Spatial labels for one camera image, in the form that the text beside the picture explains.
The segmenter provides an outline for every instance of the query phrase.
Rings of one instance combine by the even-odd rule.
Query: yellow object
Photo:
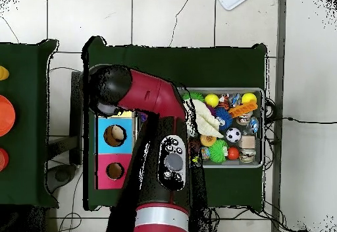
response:
[[[254,102],[254,100],[251,100],[249,103],[245,103],[243,105],[239,105],[236,106],[235,108],[229,109],[228,112],[232,116],[232,118],[235,118],[256,109],[257,109],[256,102]]]
[[[9,72],[5,67],[0,66],[0,81],[6,80],[9,77]]]
[[[251,92],[248,92],[244,94],[241,98],[241,104],[249,103],[251,100],[253,100],[255,103],[257,102],[257,98],[255,94],[252,94]]]
[[[206,102],[206,104],[215,108],[219,103],[219,98],[215,94],[207,94],[206,97],[205,97],[205,102]]]
[[[205,146],[205,147],[210,147],[212,146],[215,141],[217,141],[217,138],[214,136],[205,136],[205,135],[200,135],[200,142]]]

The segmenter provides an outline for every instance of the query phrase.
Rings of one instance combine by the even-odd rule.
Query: gray bin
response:
[[[245,94],[251,92],[256,95],[258,108],[253,111],[253,116],[259,121],[259,130],[255,135],[255,150],[256,156],[255,160],[251,163],[243,163],[239,159],[229,160],[226,159],[225,162],[215,163],[211,160],[203,162],[204,168],[257,168],[264,164],[265,162],[265,128],[264,128],[264,118],[265,118],[265,93],[260,88],[187,88],[189,92],[199,92],[206,96],[207,94],[216,94],[221,96],[221,94]],[[179,94],[184,94],[187,92],[184,88],[178,88]],[[239,125],[236,119],[233,119],[231,127],[236,127],[240,131],[243,131],[245,126]],[[226,131],[220,131],[221,134],[225,135]],[[235,146],[238,148],[238,143],[231,143],[226,140],[228,146]]]

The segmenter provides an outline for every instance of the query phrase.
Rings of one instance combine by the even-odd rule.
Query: green mat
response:
[[[265,54],[263,44],[253,48],[167,48],[108,47],[96,36],[88,42],[89,66],[126,65],[171,80],[189,88],[261,88],[265,89]],[[88,201],[90,209],[116,205],[117,190],[94,188],[94,115],[90,112],[90,152]],[[244,205],[261,211],[262,167],[257,169],[206,169],[208,205]]]
[[[47,66],[56,40],[36,45],[0,43],[0,65],[9,77],[0,81],[0,94],[14,106],[14,127],[0,137],[9,164],[0,172],[0,204],[57,207],[45,189],[47,159]]]

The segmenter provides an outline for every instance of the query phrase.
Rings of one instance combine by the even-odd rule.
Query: yellow ball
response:
[[[0,80],[6,80],[8,76],[8,70],[5,67],[0,66]]]
[[[241,103],[245,104],[250,102],[251,100],[253,100],[255,103],[257,102],[257,98],[255,96],[255,94],[252,94],[251,92],[248,92],[246,94],[244,94],[241,98]]]
[[[215,94],[207,94],[205,97],[205,102],[207,105],[215,108],[219,103],[219,98]]]

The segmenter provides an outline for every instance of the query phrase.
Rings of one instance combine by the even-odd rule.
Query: small toy ball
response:
[[[8,77],[8,70],[5,67],[0,66],[0,80],[6,80]]]
[[[201,147],[201,156],[203,160],[209,160],[210,153],[208,147]]]
[[[236,160],[239,158],[239,155],[240,155],[240,152],[237,148],[235,147],[230,147],[228,149],[228,155],[227,155],[227,158],[229,160]]]
[[[226,160],[226,156],[228,155],[227,151],[227,143],[224,140],[217,140],[210,148],[209,148],[209,158],[213,162],[224,162]]]
[[[215,94],[207,94],[206,97],[205,97],[205,102],[206,102],[206,104],[215,108],[218,105],[219,98]]]
[[[237,143],[241,139],[241,132],[234,128],[230,128],[226,132],[226,138],[231,143]]]
[[[224,131],[233,122],[232,116],[225,110],[225,108],[217,107],[215,108],[216,119],[220,122],[219,130]]]
[[[200,135],[200,142],[205,146],[205,147],[210,147],[212,146],[215,141],[217,141],[217,138],[214,136],[206,136],[206,135]]]
[[[203,95],[200,94],[199,92],[186,92],[185,94],[182,95],[182,99],[183,100],[187,100],[190,98],[191,95],[191,99],[193,100],[200,100],[201,102],[205,102],[205,98],[203,98]]]
[[[209,109],[209,111],[211,111],[211,115],[215,117],[215,109],[213,107],[211,107],[210,105],[207,105],[207,108]]]
[[[249,103],[251,100],[253,100],[255,103],[257,102],[257,98],[255,94],[252,94],[251,92],[248,92],[244,94],[241,98],[241,104]]]

